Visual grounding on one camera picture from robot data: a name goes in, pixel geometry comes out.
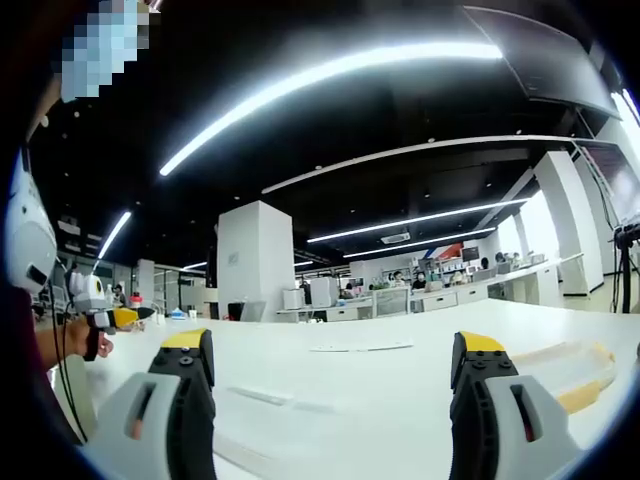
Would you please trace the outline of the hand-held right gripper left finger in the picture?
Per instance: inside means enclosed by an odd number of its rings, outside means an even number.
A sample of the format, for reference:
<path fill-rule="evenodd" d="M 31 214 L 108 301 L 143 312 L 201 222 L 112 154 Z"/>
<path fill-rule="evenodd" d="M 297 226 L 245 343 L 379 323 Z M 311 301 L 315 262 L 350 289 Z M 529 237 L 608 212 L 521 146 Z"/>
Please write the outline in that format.
<path fill-rule="evenodd" d="M 211 331 L 165 340 L 102 405 L 83 455 L 106 479 L 215 479 Z"/>

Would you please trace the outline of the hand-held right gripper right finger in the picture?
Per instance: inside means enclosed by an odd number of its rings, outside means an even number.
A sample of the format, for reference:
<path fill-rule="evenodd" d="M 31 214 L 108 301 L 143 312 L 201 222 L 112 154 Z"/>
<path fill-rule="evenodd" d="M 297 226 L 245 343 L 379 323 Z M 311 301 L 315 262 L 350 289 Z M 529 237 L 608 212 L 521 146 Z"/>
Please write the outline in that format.
<path fill-rule="evenodd" d="M 568 414 L 496 340 L 454 335 L 451 479 L 561 479 L 584 454 Z"/>

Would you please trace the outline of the person's left hand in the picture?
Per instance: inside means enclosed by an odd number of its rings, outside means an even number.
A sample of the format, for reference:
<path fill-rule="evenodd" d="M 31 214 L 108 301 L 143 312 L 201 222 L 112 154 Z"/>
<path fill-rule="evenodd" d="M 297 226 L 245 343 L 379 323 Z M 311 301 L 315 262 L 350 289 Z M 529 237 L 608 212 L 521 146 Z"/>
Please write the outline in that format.
<path fill-rule="evenodd" d="M 103 331 L 91 327 L 84 319 L 77 319 L 68 324 L 66 339 L 70 342 L 71 352 L 89 362 L 97 357 L 108 357 L 114 348 Z"/>

